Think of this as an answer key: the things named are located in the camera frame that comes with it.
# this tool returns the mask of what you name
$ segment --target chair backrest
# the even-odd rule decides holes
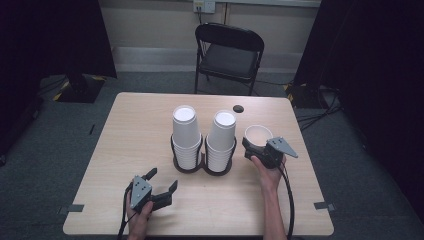
[[[201,24],[196,28],[195,34],[199,48],[201,42],[261,53],[265,47],[264,41],[255,32],[220,23]]]

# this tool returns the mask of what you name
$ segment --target human hand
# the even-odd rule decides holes
[[[131,191],[127,194],[127,217],[128,222],[128,240],[143,240],[147,233],[147,221],[152,215],[153,202],[148,201],[141,209],[141,213],[138,214],[136,211],[131,209]]]
[[[251,159],[259,172],[262,194],[276,192],[278,189],[278,185],[280,183],[281,172],[277,168],[274,168],[274,169],[266,168],[262,164],[261,160],[257,158],[256,156],[252,156]],[[283,169],[285,162],[286,162],[286,156],[284,155],[283,161],[281,162],[281,169]]]

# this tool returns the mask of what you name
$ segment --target chair seat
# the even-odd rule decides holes
[[[258,54],[246,50],[212,44],[200,63],[200,72],[204,74],[226,75],[244,78],[250,82],[255,74]]]

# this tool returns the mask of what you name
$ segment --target baseboard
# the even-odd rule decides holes
[[[117,72],[195,71],[196,49],[113,47]],[[302,53],[264,53],[259,72],[295,73]]]

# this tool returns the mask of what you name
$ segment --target small black object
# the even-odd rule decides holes
[[[292,157],[297,158],[296,152],[288,145],[288,143],[282,137],[271,138],[267,140],[265,147],[258,147],[243,137],[243,147],[246,149],[244,157],[251,160],[250,158],[254,155],[258,157],[262,164],[268,168],[273,169],[281,165],[284,154],[288,154]]]
[[[0,167],[6,164],[6,155],[0,156]]]
[[[153,202],[153,211],[172,205],[172,194],[177,190],[178,181],[169,187],[168,192],[159,195],[152,195],[152,185],[147,182],[157,173],[157,168],[153,168],[149,173],[140,177],[135,176],[132,183],[131,208],[140,213],[143,206],[148,202]]]
[[[244,111],[244,107],[241,106],[241,105],[235,105],[233,107],[233,111],[236,112],[236,113],[242,113]]]

